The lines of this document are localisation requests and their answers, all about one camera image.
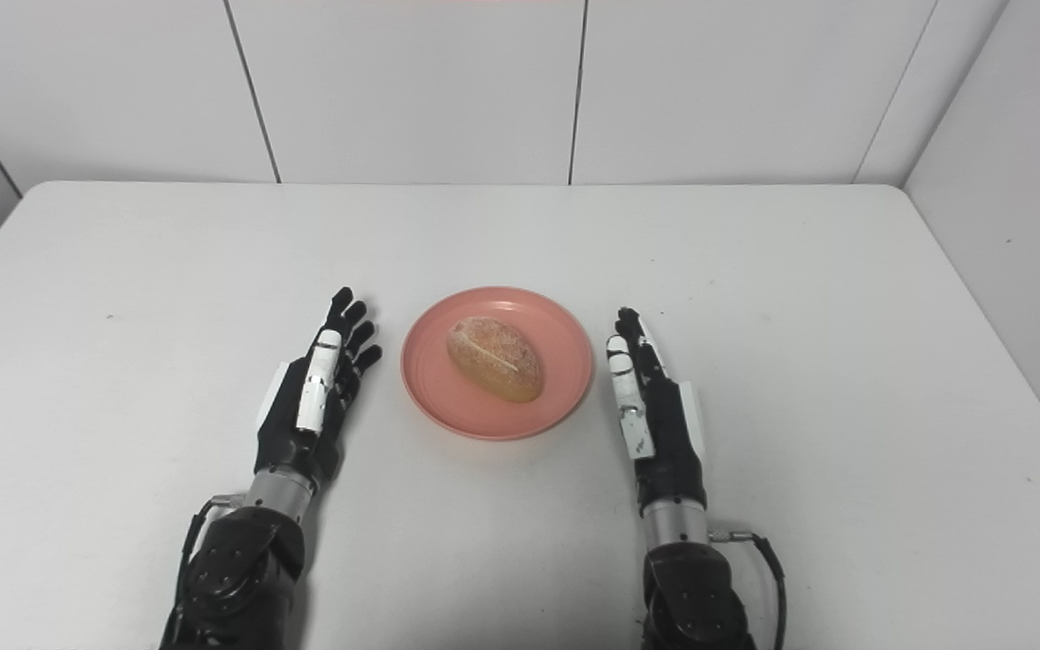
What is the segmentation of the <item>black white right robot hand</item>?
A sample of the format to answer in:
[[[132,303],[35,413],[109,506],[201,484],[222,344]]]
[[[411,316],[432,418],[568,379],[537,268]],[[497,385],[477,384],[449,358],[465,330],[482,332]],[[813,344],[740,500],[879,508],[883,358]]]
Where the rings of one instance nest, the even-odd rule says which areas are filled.
[[[662,499],[707,506],[704,443],[690,384],[665,369],[659,346],[635,309],[620,308],[614,328],[606,358],[640,513]]]

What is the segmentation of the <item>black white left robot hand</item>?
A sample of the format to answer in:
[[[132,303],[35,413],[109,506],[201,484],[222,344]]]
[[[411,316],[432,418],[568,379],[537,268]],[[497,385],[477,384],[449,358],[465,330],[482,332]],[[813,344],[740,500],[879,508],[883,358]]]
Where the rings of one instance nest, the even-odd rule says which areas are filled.
[[[383,355],[371,342],[375,332],[367,305],[346,285],[339,288],[312,344],[278,371],[257,428],[255,470],[293,470],[315,491],[336,477],[344,421],[364,374]]]

